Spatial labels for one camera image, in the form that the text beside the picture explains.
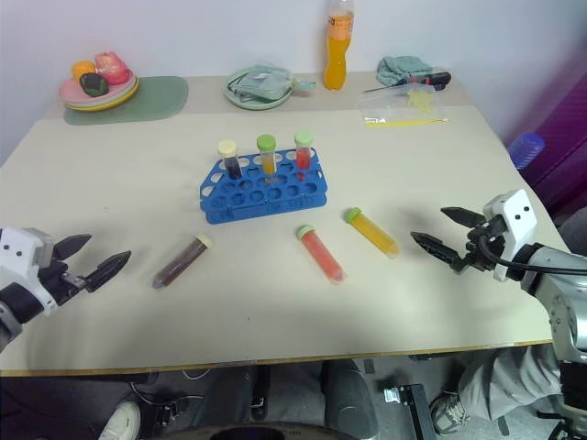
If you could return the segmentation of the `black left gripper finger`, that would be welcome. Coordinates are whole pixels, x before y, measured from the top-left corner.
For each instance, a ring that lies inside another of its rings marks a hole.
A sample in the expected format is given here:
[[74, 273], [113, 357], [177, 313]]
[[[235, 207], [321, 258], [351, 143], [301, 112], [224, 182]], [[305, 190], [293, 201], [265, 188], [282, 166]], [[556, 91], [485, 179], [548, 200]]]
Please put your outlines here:
[[107, 258], [100, 263], [96, 270], [84, 278], [84, 289], [88, 292], [95, 292], [104, 284], [114, 278], [121, 271], [130, 259], [131, 251], [127, 250]]
[[64, 261], [76, 254], [90, 239], [90, 234], [67, 236], [53, 247], [53, 258]]

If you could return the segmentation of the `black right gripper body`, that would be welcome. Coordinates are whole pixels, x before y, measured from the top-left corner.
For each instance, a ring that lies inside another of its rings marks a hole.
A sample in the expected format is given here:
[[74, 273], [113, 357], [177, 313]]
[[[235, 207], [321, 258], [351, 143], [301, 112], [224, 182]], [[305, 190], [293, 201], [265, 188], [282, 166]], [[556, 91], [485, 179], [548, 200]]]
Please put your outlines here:
[[486, 220], [483, 225], [467, 226], [471, 229], [466, 243], [465, 269], [494, 270], [496, 261], [504, 252], [503, 232], [505, 221], [501, 216]]

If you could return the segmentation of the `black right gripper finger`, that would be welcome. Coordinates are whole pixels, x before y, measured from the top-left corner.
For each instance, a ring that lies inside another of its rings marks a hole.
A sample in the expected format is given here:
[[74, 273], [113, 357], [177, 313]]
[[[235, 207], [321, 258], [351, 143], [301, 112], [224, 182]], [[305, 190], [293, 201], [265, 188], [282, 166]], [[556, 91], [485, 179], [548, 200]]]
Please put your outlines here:
[[482, 214], [461, 207], [443, 207], [440, 211], [453, 222], [462, 226], [479, 226], [486, 222]]
[[465, 260], [453, 248], [446, 246], [440, 239], [426, 233], [412, 231], [412, 239], [427, 254], [447, 264], [455, 273], [462, 273], [465, 269]]

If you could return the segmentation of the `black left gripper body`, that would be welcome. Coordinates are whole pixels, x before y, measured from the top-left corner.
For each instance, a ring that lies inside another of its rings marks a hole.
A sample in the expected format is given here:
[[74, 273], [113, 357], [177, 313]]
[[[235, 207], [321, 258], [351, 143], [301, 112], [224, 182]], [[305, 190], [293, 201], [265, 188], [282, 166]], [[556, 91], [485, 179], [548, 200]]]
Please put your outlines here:
[[55, 258], [39, 270], [39, 281], [58, 305], [64, 305], [87, 287], [86, 279], [72, 275], [69, 266]]

